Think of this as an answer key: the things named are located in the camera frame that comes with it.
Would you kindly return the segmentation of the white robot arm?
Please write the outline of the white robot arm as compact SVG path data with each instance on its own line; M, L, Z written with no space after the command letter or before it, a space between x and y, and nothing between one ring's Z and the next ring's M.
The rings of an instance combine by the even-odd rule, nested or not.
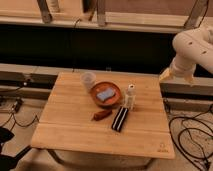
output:
M160 82L180 77L193 84L196 65L213 74L213 26L182 31L174 37L172 45L176 55L159 76Z

